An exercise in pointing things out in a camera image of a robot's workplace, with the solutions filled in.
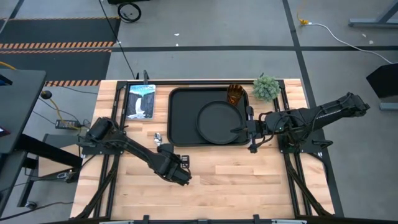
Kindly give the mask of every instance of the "round plate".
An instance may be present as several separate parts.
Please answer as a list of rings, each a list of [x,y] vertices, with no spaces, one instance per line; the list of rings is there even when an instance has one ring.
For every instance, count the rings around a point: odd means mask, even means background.
[[[239,110],[225,102],[206,104],[198,113],[197,129],[200,135],[213,144],[228,144],[238,138],[231,130],[243,125]]]

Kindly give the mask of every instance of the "butcher block tabletop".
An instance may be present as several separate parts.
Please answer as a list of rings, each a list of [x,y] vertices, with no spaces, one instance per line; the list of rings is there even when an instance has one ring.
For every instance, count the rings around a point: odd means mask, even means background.
[[[101,82],[93,123],[98,117],[111,117],[117,82]],[[291,109],[307,107],[301,81],[285,79],[284,82]],[[170,92],[191,86],[204,85],[157,85],[154,118],[126,120],[127,136],[156,152],[155,133],[162,135],[163,143],[168,142]],[[259,113],[275,110],[273,103],[253,97],[252,85],[243,87],[249,95],[255,118]],[[120,121],[123,91],[117,122]],[[111,219],[142,220],[144,215],[150,215],[151,220],[252,219],[254,214],[261,218],[294,218],[284,157],[279,152],[277,138],[263,144],[256,154],[251,154],[247,148],[248,145],[175,147],[176,154],[190,156],[192,180],[183,187],[162,180],[144,161],[125,152],[119,161]],[[301,154],[301,160],[307,187],[323,208],[333,213],[322,163],[307,154]],[[71,217],[78,215],[97,191],[102,163],[103,156],[97,155],[81,171]],[[304,214],[302,195],[297,186],[296,191],[300,212]],[[108,191],[104,193],[100,216],[105,215],[107,199]]]

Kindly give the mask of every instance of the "orange and black striped tape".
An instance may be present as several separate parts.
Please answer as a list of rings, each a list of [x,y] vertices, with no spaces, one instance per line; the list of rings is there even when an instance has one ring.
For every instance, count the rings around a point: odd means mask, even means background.
[[[51,48],[74,48],[74,47],[112,47],[113,41],[98,42],[58,42],[58,43],[16,43],[2,44],[0,49],[51,49]]]
[[[79,52],[109,52],[110,49],[76,49],[76,50],[5,50],[0,54],[59,54],[59,53],[79,53]]]
[[[101,80],[61,80],[46,81],[44,86],[98,86]]]
[[[72,17],[72,18],[14,18],[10,21],[25,21],[25,20],[62,20],[62,19],[106,19],[106,17]],[[119,16],[108,16],[108,19],[120,19]]]

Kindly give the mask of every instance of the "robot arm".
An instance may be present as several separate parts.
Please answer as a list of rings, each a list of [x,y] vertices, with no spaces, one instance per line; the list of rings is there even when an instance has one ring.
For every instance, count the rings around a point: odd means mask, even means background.
[[[325,103],[316,108],[300,108],[281,112],[268,112],[260,114],[259,120],[252,118],[246,122],[247,127],[231,130],[234,133],[247,131],[252,137],[252,144],[249,149],[252,153],[257,152],[257,148],[267,141],[270,141],[275,134],[286,134],[291,146],[298,147],[304,143],[308,135],[333,123],[341,118],[360,117],[366,114],[369,105],[352,93],[347,93],[338,100]],[[253,114],[252,108],[248,108],[248,113]],[[255,139],[263,138],[260,143]]]
[[[189,171],[181,168],[181,159],[174,154],[173,145],[162,144],[157,148],[158,153],[154,153],[128,138],[112,119],[98,118],[86,137],[94,145],[102,144],[107,148],[122,148],[130,152],[147,162],[149,168],[166,181],[184,186],[192,178]]]

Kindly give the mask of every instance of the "small potted plant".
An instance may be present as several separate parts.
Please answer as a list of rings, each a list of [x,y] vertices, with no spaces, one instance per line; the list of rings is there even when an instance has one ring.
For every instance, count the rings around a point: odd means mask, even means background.
[[[258,100],[270,102],[278,97],[280,93],[279,83],[274,77],[267,77],[260,75],[260,77],[253,82],[254,88],[252,94]]]

